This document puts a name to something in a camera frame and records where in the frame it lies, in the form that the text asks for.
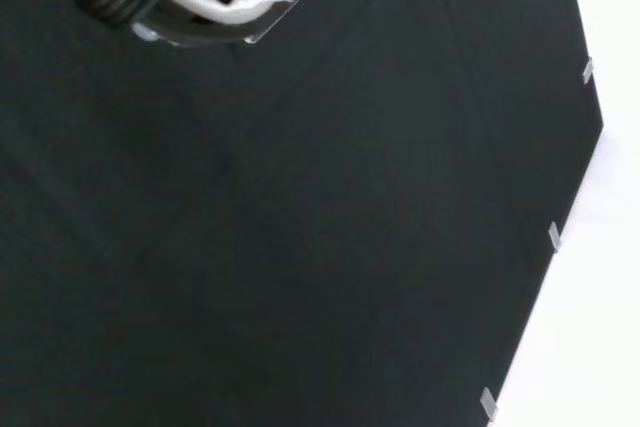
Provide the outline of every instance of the white surface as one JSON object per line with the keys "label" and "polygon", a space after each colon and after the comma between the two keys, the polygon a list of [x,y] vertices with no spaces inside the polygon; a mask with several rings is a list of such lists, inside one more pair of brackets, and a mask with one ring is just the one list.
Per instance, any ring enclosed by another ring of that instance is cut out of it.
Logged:
{"label": "white surface", "polygon": [[494,427],[640,426],[640,0],[579,0],[605,132]]}

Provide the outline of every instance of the black fabric surface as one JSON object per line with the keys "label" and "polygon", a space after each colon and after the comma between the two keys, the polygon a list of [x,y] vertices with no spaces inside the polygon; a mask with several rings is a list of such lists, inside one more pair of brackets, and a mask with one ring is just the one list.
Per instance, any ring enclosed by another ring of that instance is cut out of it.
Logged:
{"label": "black fabric surface", "polygon": [[602,126],[576,0],[0,14],[0,425],[485,425]]}

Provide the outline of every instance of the metal clip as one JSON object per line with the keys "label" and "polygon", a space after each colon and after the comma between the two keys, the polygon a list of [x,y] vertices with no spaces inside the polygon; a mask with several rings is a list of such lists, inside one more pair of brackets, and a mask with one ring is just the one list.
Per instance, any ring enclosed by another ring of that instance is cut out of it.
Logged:
{"label": "metal clip", "polygon": [[551,226],[549,227],[549,238],[551,238],[553,250],[557,254],[558,250],[560,250],[560,246],[562,245],[562,241],[560,240],[560,231],[558,231],[558,225],[555,222],[551,222]]}
{"label": "metal clip", "polygon": [[593,59],[589,57],[589,61],[582,72],[582,82],[587,85],[593,76]]}
{"label": "metal clip", "polygon": [[487,417],[489,417],[489,422],[493,422],[496,419],[496,415],[498,415],[498,405],[496,404],[493,395],[491,395],[491,391],[487,387],[482,391],[480,403],[482,404],[482,407],[484,407]]}

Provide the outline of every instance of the black cloth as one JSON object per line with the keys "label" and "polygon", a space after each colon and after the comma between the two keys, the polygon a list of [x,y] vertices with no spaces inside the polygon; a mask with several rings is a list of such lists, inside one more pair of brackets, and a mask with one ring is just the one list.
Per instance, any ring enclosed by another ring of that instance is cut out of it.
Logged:
{"label": "black cloth", "polygon": [[0,425],[485,425],[586,60],[576,0],[303,0],[201,50],[0,0]]}

